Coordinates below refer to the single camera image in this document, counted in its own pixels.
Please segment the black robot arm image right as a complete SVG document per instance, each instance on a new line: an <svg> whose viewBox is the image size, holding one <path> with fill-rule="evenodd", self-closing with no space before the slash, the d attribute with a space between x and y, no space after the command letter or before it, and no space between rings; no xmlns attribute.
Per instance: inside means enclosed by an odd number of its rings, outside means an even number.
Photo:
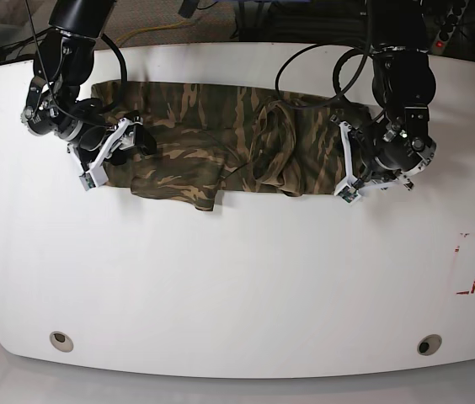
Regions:
<svg viewBox="0 0 475 404"><path fill-rule="evenodd" d="M361 138L367 177L389 182L424 170L436 153L429 104L436 91L419 1L367 1L372 92L385 116Z"/></svg>

